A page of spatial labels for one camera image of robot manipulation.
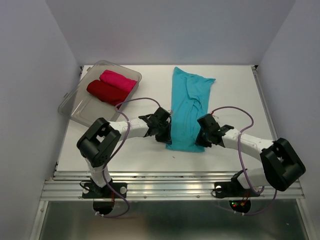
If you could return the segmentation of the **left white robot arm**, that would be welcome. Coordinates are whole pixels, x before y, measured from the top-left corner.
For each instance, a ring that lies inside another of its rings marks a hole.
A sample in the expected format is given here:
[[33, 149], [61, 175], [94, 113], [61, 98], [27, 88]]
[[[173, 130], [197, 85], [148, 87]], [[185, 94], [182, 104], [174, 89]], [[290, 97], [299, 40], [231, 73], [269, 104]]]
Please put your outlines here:
[[111, 176], [107, 164], [120, 147], [131, 138], [154, 136], [159, 143], [170, 145], [171, 113], [162, 107], [147, 115], [138, 116], [129, 121], [107, 121], [98, 118], [80, 137], [76, 147], [85, 158], [91, 180], [95, 183], [94, 191], [100, 197], [111, 193]]

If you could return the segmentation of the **turquoise t shirt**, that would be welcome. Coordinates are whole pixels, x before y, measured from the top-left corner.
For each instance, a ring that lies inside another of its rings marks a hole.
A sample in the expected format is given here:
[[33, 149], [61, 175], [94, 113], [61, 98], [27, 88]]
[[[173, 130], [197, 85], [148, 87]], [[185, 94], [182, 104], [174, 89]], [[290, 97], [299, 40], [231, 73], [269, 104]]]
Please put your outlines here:
[[216, 80], [188, 73], [175, 67], [171, 89], [171, 151], [203, 153], [205, 148], [196, 145], [200, 131], [197, 119], [206, 115], [209, 108], [211, 87]]

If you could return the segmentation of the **clear plastic bin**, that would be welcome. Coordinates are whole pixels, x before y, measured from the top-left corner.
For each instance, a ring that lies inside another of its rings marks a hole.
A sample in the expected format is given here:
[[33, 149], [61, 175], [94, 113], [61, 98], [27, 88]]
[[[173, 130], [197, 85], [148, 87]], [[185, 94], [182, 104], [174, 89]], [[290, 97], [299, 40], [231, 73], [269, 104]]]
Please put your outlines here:
[[58, 112], [86, 127], [92, 125], [98, 118], [105, 118], [107, 121], [115, 122], [120, 116], [115, 107], [100, 101], [87, 91], [88, 85], [94, 80], [98, 80], [105, 70], [113, 71], [137, 82], [126, 98], [126, 100], [130, 100], [138, 89], [142, 75], [125, 66], [100, 60], [88, 69], [82, 70], [81, 79], [72, 91], [64, 96], [62, 103], [58, 107]]

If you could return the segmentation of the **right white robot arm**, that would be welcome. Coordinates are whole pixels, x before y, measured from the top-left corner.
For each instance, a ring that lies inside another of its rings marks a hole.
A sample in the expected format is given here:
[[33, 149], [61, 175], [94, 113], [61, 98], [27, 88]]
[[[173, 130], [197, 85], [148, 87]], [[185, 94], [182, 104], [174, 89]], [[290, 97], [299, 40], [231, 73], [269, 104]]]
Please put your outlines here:
[[262, 164], [261, 168], [252, 170], [243, 167], [230, 181], [216, 182], [213, 190], [217, 198], [241, 197], [244, 194], [257, 197], [258, 188], [268, 186], [284, 192], [306, 172], [305, 165], [285, 138], [267, 140], [244, 134], [233, 126], [220, 126], [209, 113], [197, 122], [200, 131], [196, 145], [237, 150], [238, 156], [246, 154]]

